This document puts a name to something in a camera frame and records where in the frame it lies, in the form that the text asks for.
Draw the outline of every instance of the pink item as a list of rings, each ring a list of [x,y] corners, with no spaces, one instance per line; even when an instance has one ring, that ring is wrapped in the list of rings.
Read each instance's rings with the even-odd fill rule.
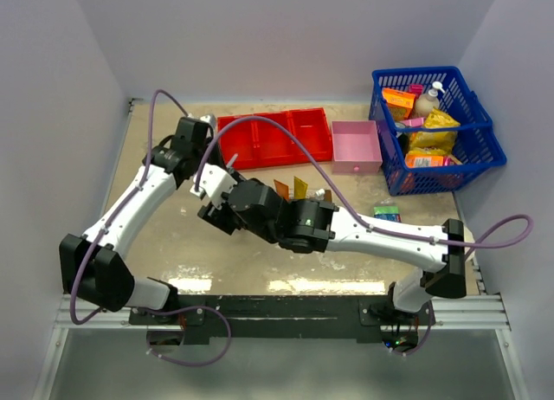
[[[417,99],[417,97],[423,94],[423,86],[421,84],[410,84],[408,86],[408,93],[415,94]]]
[[[333,121],[333,173],[377,173],[383,162],[375,121]]]
[[[425,119],[423,117],[418,117],[417,119],[403,120],[401,121],[401,123],[406,125],[406,127],[414,128],[414,127],[422,127],[424,121]]]

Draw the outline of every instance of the white wall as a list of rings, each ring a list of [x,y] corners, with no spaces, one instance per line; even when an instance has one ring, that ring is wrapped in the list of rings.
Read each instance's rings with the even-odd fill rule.
[[[369,100],[375,68],[457,64],[493,0],[78,0],[127,94]]]
[[[460,193],[474,232],[514,212],[534,232],[506,250],[480,252],[486,284],[502,292],[533,399],[554,393],[554,0],[496,0],[461,60],[462,71],[495,122],[508,157],[503,171]],[[500,240],[516,233],[498,233]]]
[[[125,98],[75,0],[0,0],[0,397],[27,399],[61,299],[57,246],[99,214]]]

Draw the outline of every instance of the table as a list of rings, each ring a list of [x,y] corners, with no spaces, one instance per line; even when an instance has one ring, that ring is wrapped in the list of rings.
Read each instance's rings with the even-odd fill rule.
[[[216,116],[322,106],[329,122],[367,119],[364,104],[187,104],[195,116]],[[133,180],[146,154],[148,104],[132,110],[108,205]],[[154,144],[175,131],[179,110],[171,103],[156,106]],[[331,174],[330,164],[323,164]],[[292,185],[297,176],[310,189],[325,187],[325,181],[307,165],[281,166],[243,171],[273,185],[274,179]],[[383,173],[375,175],[333,175],[333,182],[354,208],[371,215],[374,203],[390,198]],[[385,294],[392,281],[402,279],[412,267],[390,259],[355,253],[312,253],[296,255],[267,244],[247,231],[232,236],[215,229],[196,216],[201,207],[190,194],[187,182],[167,199],[138,234],[126,264],[134,275],[149,276],[176,286],[181,294]],[[458,214],[452,194],[394,197],[403,222],[442,224]],[[473,270],[467,266],[467,292],[479,294]]]

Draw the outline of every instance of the blue basket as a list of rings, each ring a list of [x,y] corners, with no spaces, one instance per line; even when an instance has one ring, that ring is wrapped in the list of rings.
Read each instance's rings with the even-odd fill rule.
[[[461,123],[449,129],[397,129],[383,98],[383,88],[408,91],[409,84],[422,84],[427,92],[433,81],[440,81],[446,91],[439,95],[441,110]],[[373,97],[370,120],[377,122],[383,172],[389,193],[396,195],[449,192],[469,184],[481,173],[506,164],[506,155],[494,137],[493,121],[469,91],[456,67],[397,68],[373,71]],[[463,165],[410,169],[404,163],[399,132],[458,132],[453,154]]]

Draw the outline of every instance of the red tray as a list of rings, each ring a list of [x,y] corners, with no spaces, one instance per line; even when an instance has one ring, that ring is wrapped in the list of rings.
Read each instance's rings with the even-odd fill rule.
[[[332,159],[332,137],[323,108],[290,110],[280,113],[249,114],[274,120],[291,132],[319,162]],[[217,130],[244,116],[217,119]],[[299,147],[277,127],[263,121],[249,121],[233,127],[220,140],[223,158],[228,162],[235,153],[236,169],[266,168],[308,162]]]

